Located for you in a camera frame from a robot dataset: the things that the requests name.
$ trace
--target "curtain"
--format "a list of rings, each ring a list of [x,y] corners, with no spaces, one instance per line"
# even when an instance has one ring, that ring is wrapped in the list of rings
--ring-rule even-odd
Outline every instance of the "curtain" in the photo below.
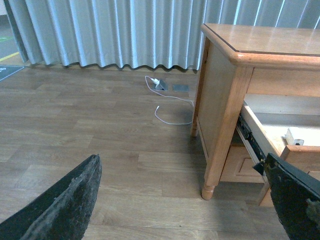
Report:
[[[202,23],[320,28],[319,0],[4,0],[32,64],[200,67]]]

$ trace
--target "wooden floor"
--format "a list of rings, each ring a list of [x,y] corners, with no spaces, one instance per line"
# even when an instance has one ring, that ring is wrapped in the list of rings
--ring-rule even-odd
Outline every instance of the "wooden floor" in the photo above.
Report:
[[[188,84],[173,72],[27,67],[0,82],[0,222],[72,168],[99,154],[103,173],[86,240],[288,240],[260,184],[222,182],[200,197],[205,157],[190,138],[189,104],[148,91],[144,76]]]

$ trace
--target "turned wooden leg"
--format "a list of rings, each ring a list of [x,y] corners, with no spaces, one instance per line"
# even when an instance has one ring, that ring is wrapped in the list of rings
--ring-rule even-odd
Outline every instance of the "turned wooden leg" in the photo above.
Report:
[[[204,200],[210,200],[214,194],[215,186],[203,185],[201,196]]]

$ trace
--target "open drawer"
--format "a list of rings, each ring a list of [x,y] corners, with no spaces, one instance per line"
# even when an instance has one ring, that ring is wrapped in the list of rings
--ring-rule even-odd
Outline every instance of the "open drawer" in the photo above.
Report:
[[[320,97],[247,94],[241,117],[265,156],[276,154],[320,180]],[[299,128],[303,145],[287,144],[289,127]],[[258,162],[252,146],[238,132],[252,159]],[[273,205],[268,182],[258,202],[261,206]]]

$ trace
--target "drawer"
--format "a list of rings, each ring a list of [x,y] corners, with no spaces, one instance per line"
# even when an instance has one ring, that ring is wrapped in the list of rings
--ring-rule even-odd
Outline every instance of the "drawer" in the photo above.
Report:
[[[320,97],[247,94],[241,116],[265,156],[276,154],[320,180]],[[287,144],[289,127],[301,130],[303,145]],[[258,162],[249,142],[240,136]]]
[[[254,162],[237,131],[234,131],[225,159],[220,181],[242,183],[265,183],[262,176],[252,167]]]

